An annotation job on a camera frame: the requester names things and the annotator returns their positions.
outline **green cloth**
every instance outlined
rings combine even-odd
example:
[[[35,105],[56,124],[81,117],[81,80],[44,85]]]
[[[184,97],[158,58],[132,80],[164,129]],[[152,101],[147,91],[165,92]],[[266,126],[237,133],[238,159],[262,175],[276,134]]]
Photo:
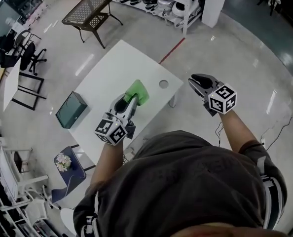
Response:
[[[135,80],[134,83],[127,89],[123,100],[129,102],[134,95],[138,96],[138,105],[144,104],[149,99],[147,89],[140,80]]]

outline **white pillar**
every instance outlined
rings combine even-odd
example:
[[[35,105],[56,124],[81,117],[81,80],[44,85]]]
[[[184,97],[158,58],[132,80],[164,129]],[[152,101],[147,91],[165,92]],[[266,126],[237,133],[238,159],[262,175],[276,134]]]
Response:
[[[214,27],[218,22],[224,1],[225,0],[206,0],[204,12],[202,14],[202,23],[211,28]]]

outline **person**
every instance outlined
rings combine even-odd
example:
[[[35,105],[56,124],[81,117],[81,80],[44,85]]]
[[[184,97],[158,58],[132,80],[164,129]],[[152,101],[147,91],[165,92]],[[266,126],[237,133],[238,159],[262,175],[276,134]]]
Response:
[[[236,113],[220,114],[232,150],[184,131],[149,139],[122,164],[105,144],[90,187],[74,210],[79,236],[286,237],[265,230],[266,196],[257,161],[287,189],[279,169]]]

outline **blue chair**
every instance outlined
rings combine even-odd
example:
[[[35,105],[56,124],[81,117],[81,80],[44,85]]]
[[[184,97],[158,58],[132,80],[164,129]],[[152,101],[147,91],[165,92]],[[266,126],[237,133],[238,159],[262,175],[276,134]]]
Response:
[[[95,165],[83,169],[78,158],[76,157],[73,148],[79,147],[79,145],[75,145],[72,147],[64,148],[61,153],[71,158],[71,166],[65,172],[60,172],[60,175],[64,182],[66,183],[66,187],[63,189],[54,189],[51,191],[51,201],[52,203],[56,203],[61,199],[65,198],[71,191],[73,191],[81,182],[86,179],[86,171],[96,167]]]

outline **red tape line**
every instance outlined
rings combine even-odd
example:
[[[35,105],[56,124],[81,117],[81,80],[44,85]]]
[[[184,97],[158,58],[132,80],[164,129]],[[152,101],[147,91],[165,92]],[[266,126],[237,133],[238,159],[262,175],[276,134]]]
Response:
[[[185,38],[182,38],[180,40],[180,42],[177,43],[176,46],[173,47],[173,49],[171,51],[168,52],[167,55],[164,56],[164,58],[159,62],[159,64],[161,64],[163,61],[165,61],[167,59],[167,57],[169,57],[171,55],[171,53],[173,53],[175,51],[176,48],[179,47],[179,45],[185,40]]]

